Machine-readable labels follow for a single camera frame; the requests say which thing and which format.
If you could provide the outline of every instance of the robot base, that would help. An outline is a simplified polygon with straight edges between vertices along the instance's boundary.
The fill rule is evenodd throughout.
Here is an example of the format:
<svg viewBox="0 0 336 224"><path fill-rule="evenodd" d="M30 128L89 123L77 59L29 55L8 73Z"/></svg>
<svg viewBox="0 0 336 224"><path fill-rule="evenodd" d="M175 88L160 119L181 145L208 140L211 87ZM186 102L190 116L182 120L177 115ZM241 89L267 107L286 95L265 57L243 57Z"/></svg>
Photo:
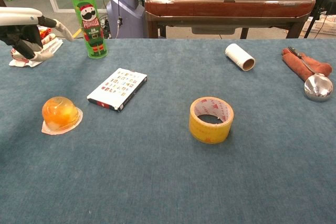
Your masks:
<svg viewBox="0 0 336 224"><path fill-rule="evenodd" d="M122 25L119 27L118 38L148 38L147 23L144 7L138 5L136 9L119 1ZM112 38L117 35L118 0L110 0L107 4L107 15Z"/></svg>

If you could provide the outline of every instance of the blue carpet table surface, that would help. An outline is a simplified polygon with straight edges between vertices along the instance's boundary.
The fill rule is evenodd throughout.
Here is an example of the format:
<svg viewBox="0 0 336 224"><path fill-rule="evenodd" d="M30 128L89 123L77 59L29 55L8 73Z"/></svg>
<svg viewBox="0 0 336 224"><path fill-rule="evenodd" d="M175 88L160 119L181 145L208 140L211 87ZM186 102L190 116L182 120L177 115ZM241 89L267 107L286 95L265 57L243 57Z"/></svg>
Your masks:
<svg viewBox="0 0 336 224"><path fill-rule="evenodd" d="M256 58L249 72L224 55ZM306 99L282 61L294 46L336 68L335 40L83 40L30 68L0 44L0 223L336 223L336 97ZM87 95L118 68L148 75L121 113ZM336 83L336 73L330 75ZM65 96L83 111L74 130L41 133L43 104ZM234 109L227 140L188 129L191 103Z"/></svg>

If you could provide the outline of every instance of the floor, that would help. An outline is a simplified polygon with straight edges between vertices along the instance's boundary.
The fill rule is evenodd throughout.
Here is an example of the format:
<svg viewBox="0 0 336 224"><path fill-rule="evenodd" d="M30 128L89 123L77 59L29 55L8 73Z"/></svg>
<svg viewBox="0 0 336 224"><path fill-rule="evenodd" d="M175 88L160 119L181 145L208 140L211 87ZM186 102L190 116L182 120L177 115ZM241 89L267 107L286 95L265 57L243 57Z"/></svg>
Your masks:
<svg viewBox="0 0 336 224"><path fill-rule="evenodd" d="M68 27L72 34L76 33L79 29L79 24L74 13L54 13L49 0L13 0L5 1L5 3L10 7L31 7L38 9L44 16L61 21ZM167 27L166 35L168 39L239 39L241 30L241 28L237 28L232 35L196 35L191 32L190 28ZM247 39L284 39L286 35L286 30L279 28L251 28ZM310 33L309 38L314 38L315 35L315 33ZM332 39L336 38L336 36L319 34L317 38Z"/></svg>

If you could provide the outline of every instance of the pringles can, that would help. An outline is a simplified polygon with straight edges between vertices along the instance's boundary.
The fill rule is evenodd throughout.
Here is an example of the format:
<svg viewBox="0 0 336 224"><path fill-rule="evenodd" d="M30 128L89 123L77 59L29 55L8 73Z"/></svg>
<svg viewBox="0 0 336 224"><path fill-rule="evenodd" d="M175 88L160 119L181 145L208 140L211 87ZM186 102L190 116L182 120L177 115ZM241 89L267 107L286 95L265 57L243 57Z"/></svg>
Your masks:
<svg viewBox="0 0 336 224"><path fill-rule="evenodd" d="M96 0L72 0L83 32L90 58L99 59L107 54L103 29L100 25Z"/></svg>

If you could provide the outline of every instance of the packing tape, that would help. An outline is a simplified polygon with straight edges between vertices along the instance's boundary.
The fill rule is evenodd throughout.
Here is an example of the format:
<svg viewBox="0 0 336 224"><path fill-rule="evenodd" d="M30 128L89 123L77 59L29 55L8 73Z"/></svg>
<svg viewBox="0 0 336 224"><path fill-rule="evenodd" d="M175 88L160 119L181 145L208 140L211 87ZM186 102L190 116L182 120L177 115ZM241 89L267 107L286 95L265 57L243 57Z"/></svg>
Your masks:
<svg viewBox="0 0 336 224"><path fill-rule="evenodd" d="M198 118L200 115L214 115L222 123L204 122ZM216 97L198 98L190 106L189 130L203 143L220 143L227 138L233 117L233 109L227 102Z"/></svg>

